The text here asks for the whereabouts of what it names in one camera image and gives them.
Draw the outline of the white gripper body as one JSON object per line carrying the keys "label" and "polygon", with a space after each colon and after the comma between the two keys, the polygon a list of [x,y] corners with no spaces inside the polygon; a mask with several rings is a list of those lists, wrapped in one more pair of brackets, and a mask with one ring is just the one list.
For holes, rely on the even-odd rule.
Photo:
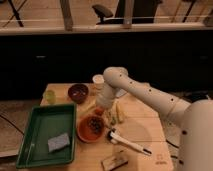
{"label": "white gripper body", "polygon": [[105,84],[97,95],[96,104],[104,109],[110,109],[116,98],[116,89]]}

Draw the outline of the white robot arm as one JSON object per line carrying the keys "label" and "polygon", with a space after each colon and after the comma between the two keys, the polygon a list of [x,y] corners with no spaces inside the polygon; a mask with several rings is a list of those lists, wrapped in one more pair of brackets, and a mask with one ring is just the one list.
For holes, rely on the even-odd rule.
{"label": "white robot arm", "polygon": [[181,129],[177,171],[213,171],[213,100],[193,103],[145,86],[128,76],[124,67],[108,67],[96,104],[110,109],[122,89],[165,116]]}

